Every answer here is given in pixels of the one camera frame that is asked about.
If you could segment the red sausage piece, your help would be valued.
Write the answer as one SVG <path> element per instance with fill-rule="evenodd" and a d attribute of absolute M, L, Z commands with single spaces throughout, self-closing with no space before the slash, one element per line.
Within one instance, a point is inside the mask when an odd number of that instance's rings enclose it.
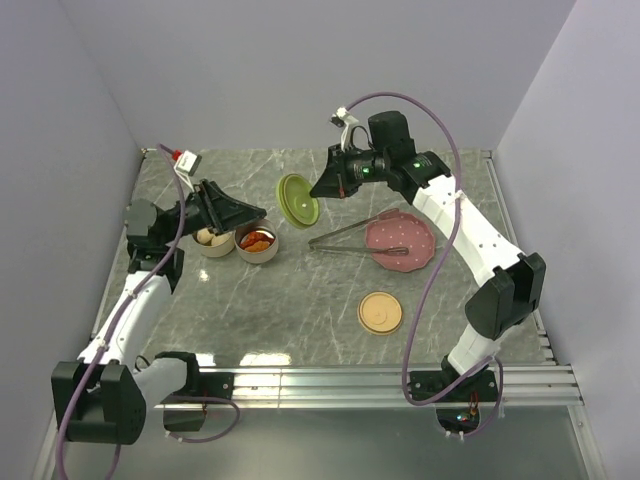
<path fill-rule="evenodd" d="M 243 237 L 240 242 L 240 246 L 243 248 L 247 244 L 251 245 L 259 240 L 267 240 L 272 243 L 274 241 L 274 237 L 266 230 L 252 230 Z"/>

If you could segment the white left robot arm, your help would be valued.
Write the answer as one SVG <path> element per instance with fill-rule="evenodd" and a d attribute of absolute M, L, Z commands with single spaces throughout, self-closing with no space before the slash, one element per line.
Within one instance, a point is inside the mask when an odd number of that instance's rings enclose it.
<path fill-rule="evenodd" d="M 195 354 L 164 352 L 141 373 L 136 358 L 183 271 L 182 237 L 202 229 L 233 232 L 265 218 L 261 207 L 224 193 L 208 180 L 180 193 L 167 210 L 146 199 L 125 211 L 128 275 L 100 332 L 74 361 L 51 376 L 58 432 L 64 441 L 131 445 L 149 410 L 168 397 L 196 399 L 203 379 Z"/>

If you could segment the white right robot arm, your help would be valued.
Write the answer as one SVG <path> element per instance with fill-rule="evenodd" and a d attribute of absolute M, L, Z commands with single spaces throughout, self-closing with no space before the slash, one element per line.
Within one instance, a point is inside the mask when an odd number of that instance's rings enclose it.
<path fill-rule="evenodd" d="M 480 212 L 463 191 L 459 167 L 450 168 L 432 151 L 417 151 L 402 113 L 371 116 L 366 149 L 353 143 L 361 123 L 346 108 L 339 108 L 331 121 L 342 130 L 340 141 L 329 148 L 311 196 L 343 199 L 365 183 L 384 183 L 446 237 L 444 251 L 456 251 L 474 277 L 478 289 L 464 307 L 467 325 L 429 382 L 432 393 L 423 393 L 407 371 L 402 373 L 405 396 L 413 405 L 446 396 L 464 399 L 512 331 L 538 308 L 546 263 L 537 253 L 525 254 Z"/>

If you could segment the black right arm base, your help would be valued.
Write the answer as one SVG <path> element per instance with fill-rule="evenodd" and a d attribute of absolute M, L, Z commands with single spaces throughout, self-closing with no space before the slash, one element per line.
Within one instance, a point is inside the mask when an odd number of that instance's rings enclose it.
<path fill-rule="evenodd" d="M 411 371 L 406 386 L 411 403 L 436 405 L 436 419 L 446 436 L 463 440 L 478 435 L 500 413 L 503 375 L 488 368 L 469 377 L 455 371 Z"/>

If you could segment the green round lid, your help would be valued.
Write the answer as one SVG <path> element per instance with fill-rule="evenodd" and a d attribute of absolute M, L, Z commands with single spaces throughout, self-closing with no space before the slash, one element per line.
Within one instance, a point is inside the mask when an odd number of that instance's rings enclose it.
<path fill-rule="evenodd" d="M 311 184 L 298 174 L 283 176 L 276 187 L 276 198 L 283 216 L 298 229 L 310 228 L 319 220 L 319 202 L 310 192 Z"/>

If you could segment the steel food tongs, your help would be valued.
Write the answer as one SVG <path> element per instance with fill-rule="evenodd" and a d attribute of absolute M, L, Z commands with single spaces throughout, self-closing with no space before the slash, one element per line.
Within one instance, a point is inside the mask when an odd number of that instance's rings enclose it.
<path fill-rule="evenodd" d="M 351 241 L 353 235 L 351 231 L 360 230 L 378 220 L 388 220 L 399 213 L 398 208 L 392 208 L 364 220 L 360 220 L 346 227 L 339 228 L 329 233 L 312 238 L 307 245 L 311 250 L 326 252 L 364 253 L 380 254 L 386 256 L 406 256 L 409 254 L 407 247 L 368 247 L 365 243 L 355 244 Z"/>

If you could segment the orange fried food piece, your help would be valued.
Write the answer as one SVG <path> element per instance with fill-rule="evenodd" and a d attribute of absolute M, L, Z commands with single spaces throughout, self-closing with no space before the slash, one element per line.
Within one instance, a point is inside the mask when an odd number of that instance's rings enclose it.
<path fill-rule="evenodd" d="M 246 246 L 243 247 L 243 249 L 249 253 L 258 253 L 258 252 L 265 251 L 270 247 L 271 247 L 271 243 L 269 241 L 259 240 L 259 241 L 256 241 L 255 243 L 252 243 L 251 245 L 247 244 Z"/>

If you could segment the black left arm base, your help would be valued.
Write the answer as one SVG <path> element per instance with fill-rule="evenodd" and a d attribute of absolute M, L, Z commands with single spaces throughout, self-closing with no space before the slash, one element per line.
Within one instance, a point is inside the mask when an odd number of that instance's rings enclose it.
<path fill-rule="evenodd" d="M 172 393 L 162 402 L 164 428 L 175 434 L 199 433 L 215 407 L 230 406 L 234 383 L 231 372 L 201 373 L 194 390 Z"/>

